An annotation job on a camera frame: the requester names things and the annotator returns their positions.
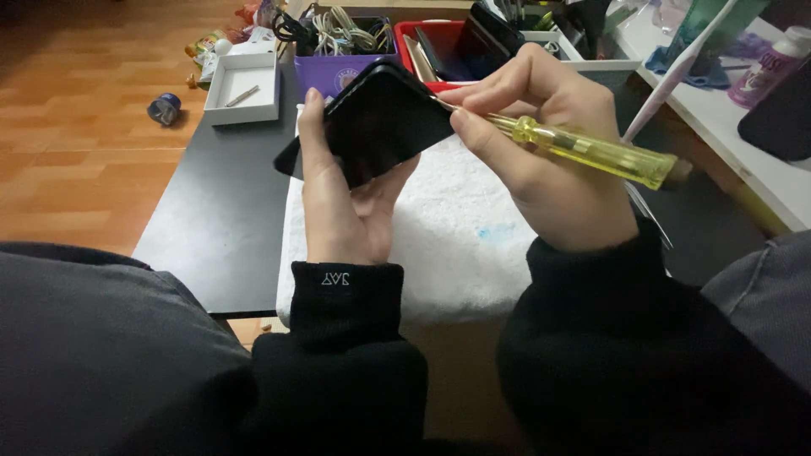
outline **red container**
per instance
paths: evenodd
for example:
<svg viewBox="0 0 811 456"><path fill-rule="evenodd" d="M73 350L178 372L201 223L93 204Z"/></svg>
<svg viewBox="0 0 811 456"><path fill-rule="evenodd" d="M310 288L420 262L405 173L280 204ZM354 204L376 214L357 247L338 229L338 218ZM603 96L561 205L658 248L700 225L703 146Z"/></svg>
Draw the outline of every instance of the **red container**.
<svg viewBox="0 0 811 456"><path fill-rule="evenodd" d="M445 34L444 38L446 40L456 42L459 41L461 28L464 25L464 20L425 20L421 22L398 22L395 24L394 39L397 41L397 48L400 50L400 58L402 59L403 66L406 68L406 70L414 73L414 65L411 63L411 54L408 51L408 46L406 46L406 40L403 39L403 35L408 35L409 37L413 38L414 41L417 41L417 33L414 31L414 28L420 27L426 32L430 30L432 37ZM475 81L471 81L470 83L426 82L425 85L428 86L433 93L439 93L443 92L444 90L459 88L463 85L470 85L472 82Z"/></svg>

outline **hand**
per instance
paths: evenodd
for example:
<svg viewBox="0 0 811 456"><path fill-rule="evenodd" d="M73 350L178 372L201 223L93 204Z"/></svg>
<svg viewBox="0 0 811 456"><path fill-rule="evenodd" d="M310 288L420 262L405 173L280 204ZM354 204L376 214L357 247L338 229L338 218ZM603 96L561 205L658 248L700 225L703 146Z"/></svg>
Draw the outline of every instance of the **hand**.
<svg viewBox="0 0 811 456"><path fill-rule="evenodd" d="M308 263L380 265L392 251L392 212L419 156L350 192L324 138L324 99L311 88L298 119Z"/></svg>
<svg viewBox="0 0 811 456"><path fill-rule="evenodd" d="M583 252L619 245L638 234L622 179L551 153L535 155L473 113L504 110L533 115L548 125L567 124L619 141L614 98L529 43L481 82L442 92L464 109L451 125L468 149L489 166L513 196L533 230L553 247Z"/></svg>

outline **screwdriver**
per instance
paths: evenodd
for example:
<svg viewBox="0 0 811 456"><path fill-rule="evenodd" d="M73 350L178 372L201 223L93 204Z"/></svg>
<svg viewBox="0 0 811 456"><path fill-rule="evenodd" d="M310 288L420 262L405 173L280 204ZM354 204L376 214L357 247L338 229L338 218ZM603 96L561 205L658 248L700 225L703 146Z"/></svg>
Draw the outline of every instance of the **screwdriver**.
<svg viewBox="0 0 811 456"><path fill-rule="evenodd" d="M459 109L459 106L432 98L446 110ZM483 117L516 143L537 144L539 150L547 150L583 165L639 182L651 190L678 187L693 168L689 162L669 153L597 140L566 127L542 125L528 115L510 118L499 114L485 114Z"/></svg>

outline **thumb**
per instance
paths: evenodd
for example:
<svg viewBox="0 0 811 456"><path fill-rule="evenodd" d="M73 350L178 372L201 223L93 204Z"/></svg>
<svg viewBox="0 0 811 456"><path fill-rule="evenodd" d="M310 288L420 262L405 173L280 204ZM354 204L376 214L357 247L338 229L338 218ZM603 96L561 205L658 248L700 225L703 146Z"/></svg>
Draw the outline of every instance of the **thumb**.
<svg viewBox="0 0 811 456"><path fill-rule="evenodd" d="M305 182L335 164L324 137L324 99L315 88L307 91L304 110L298 118L298 140Z"/></svg>
<svg viewBox="0 0 811 456"><path fill-rule="evenodd" d="M465 146L501 179L513 194L520 193L533 170L546 161L527 152L496 126L468 110L451 114L451 126Z"/></svg>

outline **blue cloth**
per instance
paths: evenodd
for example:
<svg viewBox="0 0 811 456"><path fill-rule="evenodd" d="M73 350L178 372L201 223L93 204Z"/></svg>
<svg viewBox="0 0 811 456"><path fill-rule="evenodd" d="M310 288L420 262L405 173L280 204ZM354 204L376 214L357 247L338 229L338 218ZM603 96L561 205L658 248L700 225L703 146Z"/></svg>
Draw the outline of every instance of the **blue cloth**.
<svg viewBox="0 0 811 456"><path fill-rule="evenodd" d="M664 63L666 53L666 46L657 46L656 50L648 57L648 61L645 62L645 68L653 71L657 75L667 73L670 67ZM732 86L727 73L724 72L721 67L721 62L717 59L708 76L691 76L687 74L684 76L684 82L698 88L720 88L726 90Z"/></svg>

